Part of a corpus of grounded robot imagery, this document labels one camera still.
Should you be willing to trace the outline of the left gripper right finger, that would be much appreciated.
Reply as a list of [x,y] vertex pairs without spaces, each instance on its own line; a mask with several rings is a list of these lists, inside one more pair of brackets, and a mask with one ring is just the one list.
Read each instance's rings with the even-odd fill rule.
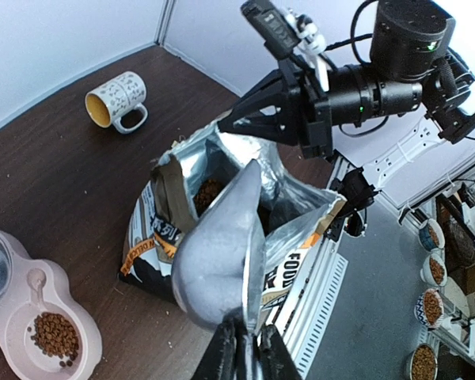
[[264,325],[261,328],[259,350],[263,379],[301,379],[291,354],[275,325]]

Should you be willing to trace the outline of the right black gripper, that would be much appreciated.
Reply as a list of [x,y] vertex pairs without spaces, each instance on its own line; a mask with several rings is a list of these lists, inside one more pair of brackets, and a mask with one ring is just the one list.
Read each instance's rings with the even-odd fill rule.
[[[262,78],[217,121],[219,131],[299,146],[304,158],[330,158],[333,131],[328,95],[313,71],[288,59],[279,62],[279,70]],[[260,111],[270,106],[274,114]]]

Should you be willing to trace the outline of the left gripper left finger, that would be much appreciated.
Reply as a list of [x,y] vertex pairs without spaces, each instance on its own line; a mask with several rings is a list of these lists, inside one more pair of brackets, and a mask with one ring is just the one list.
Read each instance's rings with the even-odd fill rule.
[[233,319],[215,330],[192,380],[232,380],[236,371],[236,328]]

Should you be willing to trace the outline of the metal scoop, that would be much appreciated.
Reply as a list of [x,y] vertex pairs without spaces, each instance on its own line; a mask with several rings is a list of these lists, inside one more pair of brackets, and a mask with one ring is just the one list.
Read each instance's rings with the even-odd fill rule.
[[214,330],[227,318],[258,326],[265,237],[257,213],[261,170],[251,160],[184,237],[172,268],[173,293],[195,324]]

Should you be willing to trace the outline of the dog food bag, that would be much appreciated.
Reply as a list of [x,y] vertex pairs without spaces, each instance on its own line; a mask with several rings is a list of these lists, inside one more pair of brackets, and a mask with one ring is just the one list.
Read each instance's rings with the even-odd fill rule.
[[290,175],[273,142],[210,123],[154,163],[120,277],[175,301],[205,329],[235,316],[253,331],[345,202]]

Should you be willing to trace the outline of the pink double pet bowl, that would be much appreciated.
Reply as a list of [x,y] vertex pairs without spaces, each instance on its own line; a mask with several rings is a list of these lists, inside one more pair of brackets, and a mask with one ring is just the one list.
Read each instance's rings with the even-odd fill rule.
[[[12,235],[0,231],[0,241],[12,259],[11,279],[0,299],[0,348],[20,379],[88,379],[102,356],[102,338],[96,322],[70,294],[65,271],[50,260],[32,259]],[[72,367],[60,367],[34,345],[28,327],[44,311],[62,314],[76,329],[78,358]]]

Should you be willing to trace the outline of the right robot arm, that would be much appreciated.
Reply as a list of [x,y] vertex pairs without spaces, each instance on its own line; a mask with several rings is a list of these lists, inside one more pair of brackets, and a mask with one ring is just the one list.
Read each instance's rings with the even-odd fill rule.
[[246,20],[278,67],[218,122],[222,132],[333,154],[333,128],[426,109],[437,137],[458,143],[475,129],[475,77],[450,48],[455,20],[433,1],[379,1],[370,58],[338,67],[312,19],[270,1],[247,1]]

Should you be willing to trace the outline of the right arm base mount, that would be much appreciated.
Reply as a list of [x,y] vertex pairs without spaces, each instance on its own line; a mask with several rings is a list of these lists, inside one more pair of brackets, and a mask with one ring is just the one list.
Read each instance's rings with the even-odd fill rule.
[[330,189],[337,191],[347,202],[331,222],[325,237],[338,241],[341,232],[353,238],[362,237],[367,228],[367,208],[378,194],[374,185],[369,184],[363,175],[363,167],[353,169],[342,180],[333,179]]

